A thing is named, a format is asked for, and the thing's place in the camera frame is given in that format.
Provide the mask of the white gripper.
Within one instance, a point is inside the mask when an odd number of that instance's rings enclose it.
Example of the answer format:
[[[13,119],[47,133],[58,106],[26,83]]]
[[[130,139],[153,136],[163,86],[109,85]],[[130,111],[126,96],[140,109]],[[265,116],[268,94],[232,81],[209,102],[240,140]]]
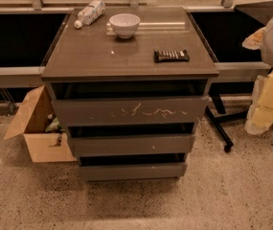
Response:
[[[265,27],[246,37],[242,46],[249,50],[259,50]],[[266,77],[257,76],[253,90],[253,105],[248,110],[245,130],[252,135],[260,135],[273,125],[273,70]]]

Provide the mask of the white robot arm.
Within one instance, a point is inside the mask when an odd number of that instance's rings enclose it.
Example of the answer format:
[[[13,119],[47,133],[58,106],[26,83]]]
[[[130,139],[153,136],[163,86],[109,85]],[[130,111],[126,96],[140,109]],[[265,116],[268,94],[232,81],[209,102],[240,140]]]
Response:
[[[246,37],[242,46],[260,50],[262,61],[272,68],[266,77],[257,76],[245,122],[245,130],[249,134],[260,135],[273,125],[273,17],[265,27]]]

